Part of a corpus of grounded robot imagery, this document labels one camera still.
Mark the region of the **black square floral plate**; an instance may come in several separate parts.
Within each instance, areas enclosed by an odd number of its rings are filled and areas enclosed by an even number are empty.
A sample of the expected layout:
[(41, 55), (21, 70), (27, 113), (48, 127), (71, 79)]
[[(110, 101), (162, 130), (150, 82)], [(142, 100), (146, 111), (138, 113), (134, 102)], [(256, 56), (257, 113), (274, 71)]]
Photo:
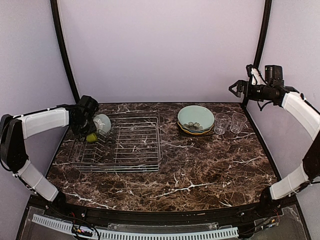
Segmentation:
[(195, 138), (201, 138), (201, 137), (210, 137), (210, 136), (214, 136), (215, 133), (214, 132), (207, 132), (207, 133), (202, 133), (202, 134), (198, 134), (198, 133), (188, 133), (188, 132), (184, 132), (184, 131), (179, 131), (179, 136), (181, 137), (195, 137)]

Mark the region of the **blue polka dot plate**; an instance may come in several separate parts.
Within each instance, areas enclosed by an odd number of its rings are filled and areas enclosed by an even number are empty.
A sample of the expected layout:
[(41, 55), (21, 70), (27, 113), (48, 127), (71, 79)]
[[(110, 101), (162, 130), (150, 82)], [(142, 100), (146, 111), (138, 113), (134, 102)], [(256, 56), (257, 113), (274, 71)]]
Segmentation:
[(190, 133), (199, 133), (199, 134), (207, 133), (207, 132), (211, 131), (212, 128), (214, 127), (214, 125), (212, 125), (211, 127), (206, 128), (206, 129), (200, 129), (200, 130), (199, 129), (189, 129), (187, 127), (184, 127), (184, 126), (180, 125), (179, 122), (178, 122), (178, 126), (184, 131), (187, 131), (187, 132), (190, 132)]

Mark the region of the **pale green plate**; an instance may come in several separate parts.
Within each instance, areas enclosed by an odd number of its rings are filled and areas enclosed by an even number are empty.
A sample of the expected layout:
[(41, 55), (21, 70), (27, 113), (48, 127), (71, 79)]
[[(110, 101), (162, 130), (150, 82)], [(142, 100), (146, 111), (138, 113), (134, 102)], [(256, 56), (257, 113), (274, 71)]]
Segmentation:
[(200, 105), (189, 105), (182, 108), (177, 114), (177, 119), (183, 127), (192, 130), (210, 128), (215, 122), (214, 114)]

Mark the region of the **yellow polka dot plate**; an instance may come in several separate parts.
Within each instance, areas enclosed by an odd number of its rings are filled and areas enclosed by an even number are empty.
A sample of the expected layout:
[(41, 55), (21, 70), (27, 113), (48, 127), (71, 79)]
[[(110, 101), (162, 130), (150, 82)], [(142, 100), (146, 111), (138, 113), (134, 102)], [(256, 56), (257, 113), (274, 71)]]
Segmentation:
[(189, 135), (193, 135), (193, 136), (204, 136), (206, 134), (208, 134), (209, 132), (206, 132), (206, 133), (196, 133), (196, 132), (188, 132), (188, 131), (184, 131), (183, 129), (180, 128), (180, 130), (182, 130), (184, 133), (186, 134), (189, 134)]

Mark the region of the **lime green bowl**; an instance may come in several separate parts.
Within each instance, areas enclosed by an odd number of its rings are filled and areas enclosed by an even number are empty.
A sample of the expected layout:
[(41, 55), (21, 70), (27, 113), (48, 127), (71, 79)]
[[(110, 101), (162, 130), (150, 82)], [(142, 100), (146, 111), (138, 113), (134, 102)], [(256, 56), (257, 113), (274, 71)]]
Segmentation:
[(86, 136), (86, 141), (88, 143), (95, 143), (98, 141), (98, 137), (95, 133), (91, 133), (89, 135)]

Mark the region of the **clear ribbed glass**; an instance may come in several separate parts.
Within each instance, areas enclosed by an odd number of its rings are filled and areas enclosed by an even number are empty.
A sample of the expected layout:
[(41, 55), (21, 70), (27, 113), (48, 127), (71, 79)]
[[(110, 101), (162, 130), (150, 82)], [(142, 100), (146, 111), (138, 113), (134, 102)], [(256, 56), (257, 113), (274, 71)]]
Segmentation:
[(217, 135), (223, 135), (226, 132), (230, 121), (231, 121), (231, 118), (227, 114), (224, 114), (224, 113), (216, 114), (215, 123), (214, 123), (214, 132)]

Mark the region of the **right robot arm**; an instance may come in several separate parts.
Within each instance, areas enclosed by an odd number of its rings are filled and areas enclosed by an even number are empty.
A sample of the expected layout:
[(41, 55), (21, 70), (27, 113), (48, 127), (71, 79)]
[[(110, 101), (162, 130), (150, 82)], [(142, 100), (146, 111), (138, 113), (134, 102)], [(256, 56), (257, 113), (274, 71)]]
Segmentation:
[(244, 97), (264, 108), (263, 101), (283, 109), (296, 121), (299, 131), (304, 130), (311, 145), (300, 165), (278, 182), (267, 186), (259, 197), (255, 212), (261, 217), (273, 215), (289, 198), (306, 187), (319, 183), (320, 177), (320, 112), (305, 95), (293, 86), (285, 85), (283, 68), (266, 65), (264, 74), (252, 64), (246, 66), (248, 80), (238, 80), (228, 89), (236, 97)]

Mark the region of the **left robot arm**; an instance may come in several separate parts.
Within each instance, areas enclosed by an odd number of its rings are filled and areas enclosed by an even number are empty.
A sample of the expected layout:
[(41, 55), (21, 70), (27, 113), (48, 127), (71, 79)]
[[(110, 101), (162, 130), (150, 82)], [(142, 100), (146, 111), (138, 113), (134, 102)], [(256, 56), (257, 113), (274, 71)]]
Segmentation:
[(31, 161), (26, 143), (56, 129), (69, 128), (76, 138), (97, 130), (94, 115), (99, 103), (83, 95), (75, 104), (61, 104), (20, 115), (5, 114), (0, 119), (0, 163), (26, 188), (54, 205), (66, 202), (66, 195), (51, 183)]

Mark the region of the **clear faceted glass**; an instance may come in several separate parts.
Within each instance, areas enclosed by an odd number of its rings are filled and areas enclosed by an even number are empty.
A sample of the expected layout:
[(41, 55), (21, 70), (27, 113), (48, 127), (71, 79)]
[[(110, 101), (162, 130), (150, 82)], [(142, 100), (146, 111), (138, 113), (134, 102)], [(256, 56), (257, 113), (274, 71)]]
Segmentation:
[(247, 118), (242, 113), (234, 113), (232, 115), (231, 123), (230, 123), (230, 131), (234, 134), (239, 134), (243, 129)]

